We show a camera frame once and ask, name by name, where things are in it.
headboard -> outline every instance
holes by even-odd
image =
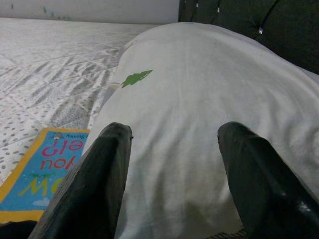
[[[180,0],[179,21],[214,24],[246,35],[319,74],[318,0]]]

mattress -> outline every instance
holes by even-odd
[[[121,47],[152,27],[0,18],[0,185],[44,127],[92,127]]]

